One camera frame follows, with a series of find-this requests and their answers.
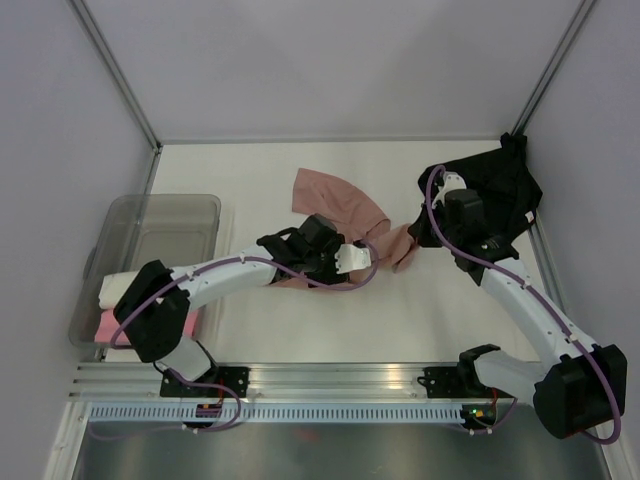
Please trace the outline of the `dusty pink t-shirt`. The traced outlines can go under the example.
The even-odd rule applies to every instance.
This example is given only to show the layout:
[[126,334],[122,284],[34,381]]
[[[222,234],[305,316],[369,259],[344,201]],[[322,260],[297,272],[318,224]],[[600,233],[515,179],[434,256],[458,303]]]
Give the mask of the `dusty pink t-shirt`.
[[409,268],[418,250],[407,224],[394,227],[366,193],[333,175],[300,168],[293,184],[291,210],[322,215],[349,243],[366,239],[379,254],[379,267],[396,274]]

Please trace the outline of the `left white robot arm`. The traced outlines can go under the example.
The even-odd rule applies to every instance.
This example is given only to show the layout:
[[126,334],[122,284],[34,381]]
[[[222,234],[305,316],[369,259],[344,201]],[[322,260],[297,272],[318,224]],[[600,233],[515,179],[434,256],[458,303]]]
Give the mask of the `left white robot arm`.
[[114,307],[118,328],[110,345],[125,337],[141,362],[179,375],[195,395],[209,395],[218,384],[217,365],[184,333],[187,317],[232,293],[296,276],[313,285],[341,284],[346,276],[337,270],[337,254],[344,244],[344,235],[314,214],[235,255],[182,267],[150,261]]

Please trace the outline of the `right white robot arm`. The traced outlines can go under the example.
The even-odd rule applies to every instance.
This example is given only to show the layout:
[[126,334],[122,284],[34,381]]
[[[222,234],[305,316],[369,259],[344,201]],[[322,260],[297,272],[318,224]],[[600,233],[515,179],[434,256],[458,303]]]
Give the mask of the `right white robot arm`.
[[583,434],[611,445],[622,433],[627,359],[601,346],[531,281],[512,239],[491,227],[480,195],[470,188],[423,189],[410,233],[423,248],[448,250],[457,266],[495,300],[529,341],[538,359],[519,360],[495,344],[460,353],[459,388],[491,389],[533,408],[555,438]]

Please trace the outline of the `black t-shirt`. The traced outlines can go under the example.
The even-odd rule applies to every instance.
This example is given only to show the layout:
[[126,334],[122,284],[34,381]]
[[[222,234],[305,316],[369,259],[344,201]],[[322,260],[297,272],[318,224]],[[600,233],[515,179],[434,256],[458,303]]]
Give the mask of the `black t-shirt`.
[[465,231],[446,219],[442,209],[434,211],[440,230],[460,248],[466,242],[497,235],[513,241],[535,222],[543,193],[527,166],[525,135],[505,133],[500,147],[446,162],[447,172],[462,177],[466,187],[482,201],[484,218]]

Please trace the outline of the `clear plastic bin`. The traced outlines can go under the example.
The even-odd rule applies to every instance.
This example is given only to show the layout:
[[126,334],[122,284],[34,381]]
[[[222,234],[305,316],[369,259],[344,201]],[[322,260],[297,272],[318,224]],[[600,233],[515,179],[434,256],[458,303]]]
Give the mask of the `clear plastic bin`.
[[83,273],[69,326],[76,347],[99,344],[99,292],[104,277],[136,271],[152,260],[167,267],[214,257],[221,202],[210,194],[125,195],[114,200]]

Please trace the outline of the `rolled white t-shirt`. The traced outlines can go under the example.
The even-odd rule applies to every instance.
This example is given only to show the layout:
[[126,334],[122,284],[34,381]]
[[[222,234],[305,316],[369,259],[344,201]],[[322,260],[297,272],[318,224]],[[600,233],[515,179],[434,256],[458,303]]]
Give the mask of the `rolled white t-shirt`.
[[113,309],[137,275],[138,271],[106,275],[103,278],[98,294],[99,307],[102,310]]

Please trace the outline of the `rolled bright pink t-shirt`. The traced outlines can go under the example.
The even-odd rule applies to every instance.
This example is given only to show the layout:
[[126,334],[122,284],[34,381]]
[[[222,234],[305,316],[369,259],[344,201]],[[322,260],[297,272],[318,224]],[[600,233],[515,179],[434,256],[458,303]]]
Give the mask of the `rolled bright pink t-shirt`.
[[[190,313],[187,316],[185,321],[185,325],[183,328],[183,333],[188,337],[193,337],[196,329],[197,321],[200,316],[199,311],[195,311]],[[100,316],[100,323],[98,326],[98,330],[94,335],[94,341],[96,343],[108,344],[113,337],[113,334],[116,332],[119,327],[118,322],[114,316],[114,311],[104,310]]]

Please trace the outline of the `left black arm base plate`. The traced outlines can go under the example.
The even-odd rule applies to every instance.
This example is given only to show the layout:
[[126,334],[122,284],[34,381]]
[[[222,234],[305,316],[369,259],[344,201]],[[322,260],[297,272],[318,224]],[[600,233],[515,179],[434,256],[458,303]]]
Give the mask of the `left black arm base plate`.
[[[250,368],[246,366],[219,366],[217,371],[207,372],[196,383],[217,384],[227,387],[239,398],[244,399],[247,394]],[[163,374],[160,387],[162,398],[231,398],[226,390],[213,387],[193,387],[177,380],[171,373]]]

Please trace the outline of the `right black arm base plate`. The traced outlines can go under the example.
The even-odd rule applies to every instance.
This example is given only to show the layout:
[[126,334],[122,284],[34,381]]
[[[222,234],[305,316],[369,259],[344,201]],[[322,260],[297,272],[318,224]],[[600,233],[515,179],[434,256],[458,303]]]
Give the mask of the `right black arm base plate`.
[[468,386],[453,365],[425,367],[416,382],[425,389],[430,399],[494,399],[491,388]]

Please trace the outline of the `aluminium frame rail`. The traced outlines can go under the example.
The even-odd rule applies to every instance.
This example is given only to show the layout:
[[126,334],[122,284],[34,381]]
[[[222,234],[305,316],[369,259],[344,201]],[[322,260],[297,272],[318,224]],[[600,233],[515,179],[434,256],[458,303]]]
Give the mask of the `aluminium frame rail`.
[[[416,378],[425,367],[453,363],[221,363],[250,368],[244,399],[266,402],[363,401],[489,402],[486,399],[430,399]],[[68,397],[73,400],[156,400],[163,374],[158,368],[132,362],[79,364]],[[507,394],[491,388],[494,398]]]

